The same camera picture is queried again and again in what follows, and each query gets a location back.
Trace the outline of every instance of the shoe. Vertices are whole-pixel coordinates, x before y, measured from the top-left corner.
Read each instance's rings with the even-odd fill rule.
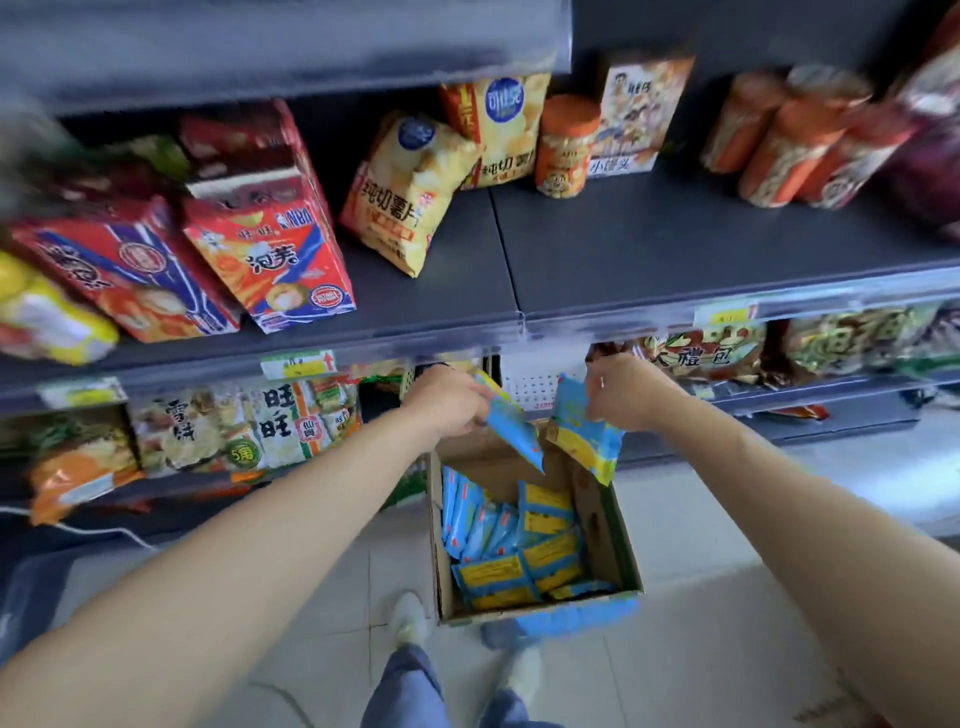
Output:
[[[530,708],[534,696],[540,688],[540,675],[543,672],[543,656],[538,644],[524,647],[515,652],[503,673],[500,687],[512,690],[523,704]]]
[[[404,592],[394,604],[394,613],[390,617],[390,628],[394,632],[397,647],[403,644],[415,644],[423,647],[430,636],[430,624],[426,620],[423,604],[413,592]]]

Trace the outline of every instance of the forearm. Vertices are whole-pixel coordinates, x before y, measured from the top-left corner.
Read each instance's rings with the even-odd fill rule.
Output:
[[[273,645],[430,439],[396,410],[207,522],[14,657],[0,725],[191,725]]]
[[[960,714],[960,555],[809,474],[706,402],[668,396],[660,434],[869,699],[898,725]]]

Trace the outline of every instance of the yellow chip bag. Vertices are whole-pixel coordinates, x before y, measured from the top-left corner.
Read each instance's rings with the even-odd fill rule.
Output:
[[[416,278],[450,197],[480,152],[446,124],[389,115],[353,178],[341,225]]]
[[[450,125],[484,147],[461,189],[489,187],[533,173],[549,84],[549,73],[537,73],[441,86]]]

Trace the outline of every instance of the blue snack packet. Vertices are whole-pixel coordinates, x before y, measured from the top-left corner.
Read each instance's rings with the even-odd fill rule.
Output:
[[[520,543],[539,543],[544,536],[566,531],[574,522],[570,493],[558,493],[539,485],[517,484],[520,505]]]
[[[467,534],[467,544],[464,546],[464,552],[461,555],[461,561],[477,561],[482,558],[483,551],[490,542],[490,535],[493,533],[493,527],[496,525],[496,517],[500,513],[499,506],[492,500],[487,500],[480,506],[476,518],[473,519],[473,526]]]
[[[516,539],[518,535],[520,516],[515,507],[510,503],[504,503],[497,514],[496,523],[493,525],[493,533],[490,535],[490,542],[484,549],[483,557],[489,559],[492,556],[505,556],[508,553],[516,551]]]
[[[537,440],[537,429],[527,422],[523,408],[511,400],[510,395],[484,372],[478,371],[474,378],[481,384],[486,384],[496,394],[490,403],[487,425],[542,473],[543,450]]]
[[[594,594],[597,592],[615,592],[616,586],[609,581],[600,581],[599,579],[588,579],[587,581],[578,581],[576,584],[567,584],[565,587],[557,587],[549,592],[551,599],[565,601],[574,599],[577,596]]]
[[[467,480],[463,475],[457,479],[457,491],[453,499],[453,519],[450,521],[450,533],[446,537],[446,552],[454,559],[460,559],[467,545],[467,536],[473,528],[473,520],[485,500],[483,489]]]
[[[537,589],[550,592],[587,576],[580,555],[582,545],[580,530],[571,527],[540,544],[524,548],[520,552],[523,566]]]
[[[472,610],[507,609],[543,601],[518,554],[454,564],[452,570],[460,594]]]
[[[560,375],[546,438],[593,473],[603,485],[610,485],[623,444],[623,430],[588,420],[588,402],[584,382]]]
[[[453,502],[457,493],[457,484],[463,477],[452,468],[444,465],[444,510],[441,512],[441,536],[446,544],[446,537],[450,534],[450,524],[453,523]]]

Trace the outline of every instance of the jeans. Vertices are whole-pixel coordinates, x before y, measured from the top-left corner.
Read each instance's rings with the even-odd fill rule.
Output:
[[[360,728],[450,728],[437,675],[415,644],[396,649],[376,686]],[[480,728],[561,728],[533,721],[512,690],[498,689],[487,703]]]

